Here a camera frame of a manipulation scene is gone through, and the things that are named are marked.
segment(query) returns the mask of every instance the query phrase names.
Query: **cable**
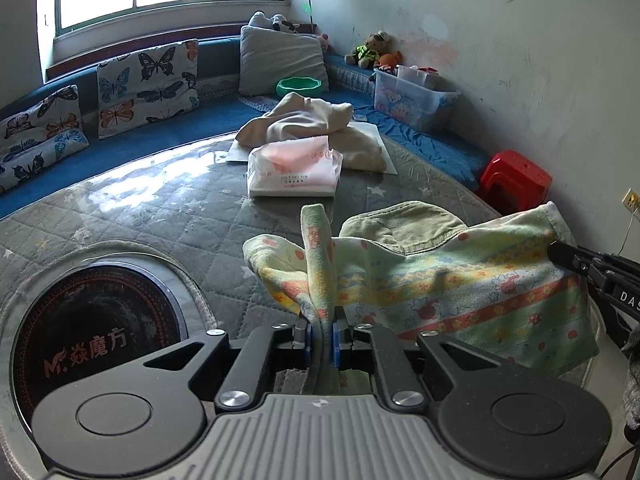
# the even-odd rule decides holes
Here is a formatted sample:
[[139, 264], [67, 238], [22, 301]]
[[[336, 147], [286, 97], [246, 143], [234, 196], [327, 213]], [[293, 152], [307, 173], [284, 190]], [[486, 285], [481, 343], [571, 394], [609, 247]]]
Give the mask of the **cable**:
[[633, 450], [635, 450], [636, 448], [638, 448], [638, 445], [640, 444], [640, 442], [636, 442], [635, 444], [633, 444], [633, 446], [631, 446], [629, 449], [627, 449], [624, 453], [621, 453], [617, 456], [617, 458], [615, 458], [613, 460], [613, 462], [611, 462], [608, 466], [606, 466], [606, 468], [604, 469], [604, 471], [602, 472], [602, 474], [600, 475], [600, 478], [604, 478], [604, 475], [606, 475], [609, 471], [611, 471], [611, 468], [613, 466], [615, 466], [618, 462], [620, 462], [625, 456], [627, 456], [629, 453], [631, 453]]
[[637, 204], [636, 204], [636, 207], [634, 208], [634, 210], [631, 212], [631, 220], [629, 221], [629, 227], [626, 228], [625, 241], [622, 242], [622, 247], [620, 247], [620, 250], [618, 251], [618, 256], [620, 256], [620, 253], [622, 252], [622, 249], [625, 248], [626, 239], [629, 238], [629, 231], [631, 231], [631, 225], [634, 222], [634, 216], [636, 214], [636, 211], [638, 211], [638, 205]]

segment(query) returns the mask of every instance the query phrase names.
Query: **clear plastic box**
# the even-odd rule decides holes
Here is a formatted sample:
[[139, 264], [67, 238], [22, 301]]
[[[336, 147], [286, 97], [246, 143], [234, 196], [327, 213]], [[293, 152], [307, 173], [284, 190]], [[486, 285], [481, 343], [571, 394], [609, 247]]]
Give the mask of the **clear plastic box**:
[[437, 92], [376, 71], [374, 108], [418, 132], [439, 134], [460, 92]]
[[438, 73], [418, 70], [410, 66], [398, 65], [398, 79], [404, 79], [429, 90], [435, 90], [438, 86]]

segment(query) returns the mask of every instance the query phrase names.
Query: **red plastic stool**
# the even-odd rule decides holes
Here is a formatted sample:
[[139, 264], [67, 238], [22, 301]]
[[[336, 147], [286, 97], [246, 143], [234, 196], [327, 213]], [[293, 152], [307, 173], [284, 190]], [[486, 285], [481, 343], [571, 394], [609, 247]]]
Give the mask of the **red plastic stool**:
[[476, 195], [502, 214], [542, 204], [552, 177], [513, 150], [497, 153], [480, 177]]

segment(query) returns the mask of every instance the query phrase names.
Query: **wall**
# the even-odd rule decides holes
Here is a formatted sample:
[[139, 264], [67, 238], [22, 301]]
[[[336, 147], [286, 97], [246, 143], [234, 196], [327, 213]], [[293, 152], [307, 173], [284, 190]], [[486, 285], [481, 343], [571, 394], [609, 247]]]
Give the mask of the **wall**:
[[42, 85], [36, 0], [0, 0], [0, 107]]
[[42, 80], [46, 70], [53, 64], [53, 41], [56, 37], [56, 0], [36, 0], [38, 50]]
[[268, 16], [287, 14], [289, 4], [270, 1], [207, 2], [145, 10], [63, 34], [54, 40], [52, 58], [53, 62], [59, 62], [101, 46], [165, 30], [247, 22], [256, 10], [263, 10]]
[[[295, 18], [306, 17], [293, 0]], [[618, 252], [640, 190], [640, 0], [314, 0], [340, 52], [384, 28], [410, 63], [464, 94], [450, 126], [488, 152], [514, 148], [554, 177], [578, 241]], [[624, 255], [640, 260], [640, 224]]]

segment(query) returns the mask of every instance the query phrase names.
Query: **gray quilted mattress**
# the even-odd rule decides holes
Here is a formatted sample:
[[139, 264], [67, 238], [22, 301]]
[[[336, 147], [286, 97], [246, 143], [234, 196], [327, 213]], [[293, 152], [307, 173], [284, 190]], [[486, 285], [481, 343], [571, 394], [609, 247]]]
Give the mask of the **gray quilted mattress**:
[[[300, 208], [318, 199], [246, 197], [246, 164], [225, 162], [231, 136], [157, 153], [60, 190], [0, 220], [0, 299], [73, 250], [130, 240], [174, 257], [200, 286], [232, 338], [293, 319], [242, 259], [242, 244], [270, 233], [302, 245]], [[405, 200], [451, 211], [466, 224], [497, 213], [441, 171], [385, 139], [398, 175], [343, 170], [324, 204], [337, 236], [349, 217]]]

